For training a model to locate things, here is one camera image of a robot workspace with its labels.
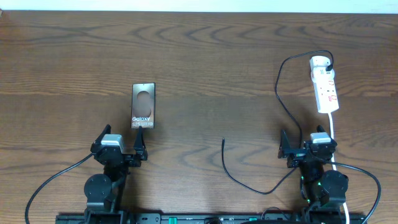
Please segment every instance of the wood grain surface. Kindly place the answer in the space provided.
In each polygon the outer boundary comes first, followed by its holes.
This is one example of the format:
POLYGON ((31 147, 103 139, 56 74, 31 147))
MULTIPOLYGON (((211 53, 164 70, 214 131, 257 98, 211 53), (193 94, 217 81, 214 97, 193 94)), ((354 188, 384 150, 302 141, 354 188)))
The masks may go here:
MULTIPOLYGON (((34 190, 90 153, 106 124, 131 131, 131 86, 156 82, 156 128, 146 131, 149 160, 131 169, 123 206, 164 213, 256 213, 296 210, 299 172, 277 159, 279 131, 298 131, 274 96, 281 62, 327 49, 335 56, 340 109, 333 113, 336 160, 381 181, 370 223, 397 223, 398 16, 171 12, 6 11, 0 19, 0 223, 22 223, 34 190)), ((328 117, 318 114, 308 57, 290 61, 280 96, 304 136, 328 117)), ((347 204, 368 213, 374 181, 349 176, 347 204)), ((81 213, 83 186, 102 173, 90 159, 56 178, 34 200, 31 223, 81 213)))

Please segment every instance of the white cord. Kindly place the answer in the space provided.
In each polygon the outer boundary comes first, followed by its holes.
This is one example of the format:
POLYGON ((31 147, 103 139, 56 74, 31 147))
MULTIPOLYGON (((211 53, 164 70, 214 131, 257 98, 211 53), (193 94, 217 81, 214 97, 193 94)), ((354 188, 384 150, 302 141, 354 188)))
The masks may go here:
MULTIPOLYGON (((332 139, 335 138, 335 134, 334 134, 334 129, 333 129, 333 118, 331 117, 331 113, 328 113, 329 115, 329 124, 330 124, 330 137, 332 139)), ((333 153, 332 157, 331 157, 331 161, 335 162, 335 154, 333 153)), ((332 165, 333 170, 337 170, 336 165, 332 165)), ((349 213, 348 213, 348 207, 347 207, 347 203, 343 203, 343 208, 344 208, 344 214, 346 215, 346 224, 349 224, 349 213)))

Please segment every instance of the wooden table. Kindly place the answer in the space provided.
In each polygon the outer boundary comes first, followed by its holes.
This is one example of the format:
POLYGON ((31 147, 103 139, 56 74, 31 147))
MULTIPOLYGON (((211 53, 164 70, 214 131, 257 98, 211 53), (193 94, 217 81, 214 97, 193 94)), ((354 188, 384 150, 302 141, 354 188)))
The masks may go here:
MULTIPOLYGON (((381 181, 370 223, 398 213, 398 16, 171 12, 11 11, 0 20, 0 222, 22 223, 34 190, 90 153, 106 124, 132 147, 131 86, 156 82, 156 128, 146 131, 149 160, 131 169, 123 205, 165 213, 297 210, 299 172, 277 159, 280 129, 298 131, 274 95, 283 59, 310 50, 335 56, 340 109, 333 113, 336 160, 381 181)), ((290 61, 280 96, 305 138, 328 116, 317 113, 308 57, 290 61)), ((350 211, 368 213, 376 184, 349 176, 350 211)), ((31 223, 82 212, 87 178, 102 173, 90 159, 46 186, 31 223)))

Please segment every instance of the power outlet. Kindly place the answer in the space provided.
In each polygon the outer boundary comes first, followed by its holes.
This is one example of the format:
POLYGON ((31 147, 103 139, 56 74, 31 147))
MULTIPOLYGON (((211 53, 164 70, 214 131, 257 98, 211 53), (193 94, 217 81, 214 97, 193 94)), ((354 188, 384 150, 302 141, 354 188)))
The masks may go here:
POLYGON ((311 79, 319 113, 331 113, 339 108, 335 86, 335 71, 326 71, 330 60, 324 56, 314 56, 310 60, 311 79))

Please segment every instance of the white background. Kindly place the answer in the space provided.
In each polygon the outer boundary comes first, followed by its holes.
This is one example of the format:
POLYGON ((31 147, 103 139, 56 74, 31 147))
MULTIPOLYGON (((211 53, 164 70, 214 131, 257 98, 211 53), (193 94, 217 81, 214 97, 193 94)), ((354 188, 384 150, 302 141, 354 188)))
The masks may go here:
POLYGON ((398 0, 0 0, 3 10, 398 13, 398 0))

